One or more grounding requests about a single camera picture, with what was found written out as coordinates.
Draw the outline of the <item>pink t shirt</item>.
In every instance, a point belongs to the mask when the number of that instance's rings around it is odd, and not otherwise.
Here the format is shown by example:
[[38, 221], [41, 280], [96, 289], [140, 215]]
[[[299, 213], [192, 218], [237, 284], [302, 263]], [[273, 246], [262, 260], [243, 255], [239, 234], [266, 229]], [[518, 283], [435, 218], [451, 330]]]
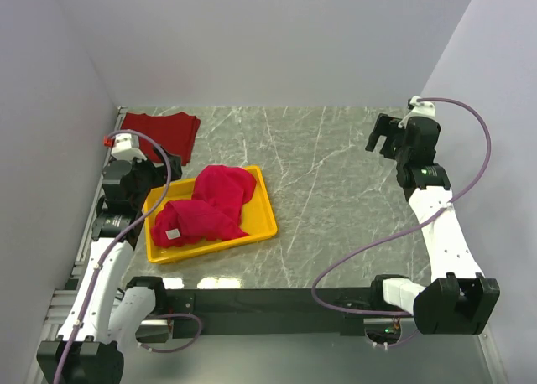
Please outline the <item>pink t shirt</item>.
[[156, 215], [150, 229], [154, 244], [168, 248], [245, 237], [240, 227], [242, 207], [252, 199], [255, 188], [255, 178], [245, 169], [205, 167], [188, 200], [170, 200]]

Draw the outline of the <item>yellow plastic tray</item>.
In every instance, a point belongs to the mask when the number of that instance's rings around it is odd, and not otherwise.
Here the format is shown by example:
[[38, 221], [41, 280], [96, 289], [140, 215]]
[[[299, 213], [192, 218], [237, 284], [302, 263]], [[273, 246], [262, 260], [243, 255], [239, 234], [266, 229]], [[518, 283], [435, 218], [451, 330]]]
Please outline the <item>yellow plastic tray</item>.
[[230, 241], [207, 241], [202, 240], [196, 244], [181, 247], [164, 248], [154, 244], [150, 229], [154, 226], [156, 215], [164, 208], [170, 200], [188, 200], [193, 192], [196, 179], [186, 179], [175, 181], [169, 187], [162, 203], [144, 222], [144, 232], [146, 234], [146, 254], [152, 263], [171, 263], [183, 261], [188, 258], [206, 255], [212, 252], [219, 252], [235, 246], [242, 246], [257, 241], [269, 239], [278, 231], [272, 205], [263, 180], [261, 168], [259, 166], [246, 166], [244, 168], [256, 180], [256, 188], [252, 199], [242, 207], [240, 227], [247, 233], [245, 237]]

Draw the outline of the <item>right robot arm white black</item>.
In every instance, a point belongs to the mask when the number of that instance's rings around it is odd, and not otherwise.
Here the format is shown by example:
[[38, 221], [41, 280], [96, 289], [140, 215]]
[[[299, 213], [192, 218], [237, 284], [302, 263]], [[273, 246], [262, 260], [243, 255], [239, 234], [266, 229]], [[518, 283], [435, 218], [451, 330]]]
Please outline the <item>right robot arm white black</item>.
[[486, 278], [474, 260], [452, 205], [451, 183], [435, 162], [441, 126], [428, 117], [407, 122], [379, 114], [366, 149], [380, 138], [385, 158], [396, 163], [396, 177], [425, 240], [431, 282], [419, 285], [409, 278], [378, 275], [371, 284], [368, 306], [386, 316], [400, 309], [414, 317], [426, 335], [479, 335], [500, 295], [494, 278]]

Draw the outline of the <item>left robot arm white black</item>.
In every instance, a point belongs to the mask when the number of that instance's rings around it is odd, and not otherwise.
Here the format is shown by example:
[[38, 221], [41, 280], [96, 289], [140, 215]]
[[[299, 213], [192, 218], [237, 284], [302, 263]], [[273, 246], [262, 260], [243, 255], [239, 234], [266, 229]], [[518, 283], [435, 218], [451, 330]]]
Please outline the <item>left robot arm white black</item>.
[[37, 362], [48, 383], [119, 383], [138, 327], [167, 310], [159, 278], [135, 278], [117, 298], [148, 215], [143, 203], [152, 189], [167, 189], [182, 175], [180, 157], [165, 149], [154, 154], [157, 163], [137, 148], [124, 155], [113, 150], [102, 170], [85, 274], [57, 336], [38, 348]]

